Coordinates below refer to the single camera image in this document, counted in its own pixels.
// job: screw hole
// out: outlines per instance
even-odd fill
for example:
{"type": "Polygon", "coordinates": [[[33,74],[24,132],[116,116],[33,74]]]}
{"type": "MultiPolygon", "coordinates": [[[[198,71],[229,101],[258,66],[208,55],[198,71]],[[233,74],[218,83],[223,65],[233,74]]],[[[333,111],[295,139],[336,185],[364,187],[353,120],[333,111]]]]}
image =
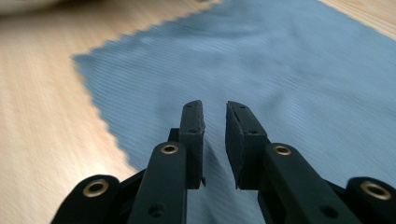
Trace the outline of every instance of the screw hole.
{"type": "Polygon", "coordinates": [[[90,186],[89,190],[92,192],[95,192],[95,191],[102,189],[103,187],[104,187],[104,185],[102,183],[96,183],[96,184],[93,184],[92,186],[90,186]]]}
{"type": "Polygon", "coordinates": [[[384,189],[371,181],[364,181],[361,183],[361,188],[364,192],[379,200],[389,200],[391,198],[391,194],[387,189],[384,189]]]}
{"type": "Polygon", "coordinates": [[[164,154],[173,154],[178,151],[178,147],[175,145],[167,145],[161,148],[161,152],[164,154]]]}
{"type": "Polygon", "coordinates": [[[149,207],[148,213],[152,217],[161,217],[165,213],[165,205],[163,203],[154,203],[149,207]]]}
{"type": "Polygon", "coordinates": [[[91,183],[89,183],[82,193],[84,196],[93,198],[97,197],[103,193],[106,192],[108,189],[108,183],[104,179],[98,179],[98,180],[93,180],[91,183]]]}
{"type": "Polygon", "coordinates": [[[337,218],[338,217],[338,213],[337,211],[335,211],[335,209],[333,209],[332,207],[330,207],[329,205],[325,205],[325,206],[321,206],[319,208],[320,212],[323,213],[326,217],[330,217],[330,218],[337,218]]]}
{"type": "Polygon", "coordinates": [[[291,154],[290,149],[286,147],[275,147],[275,151],[277,154],[282,156],[289,156],[291,154]]]}

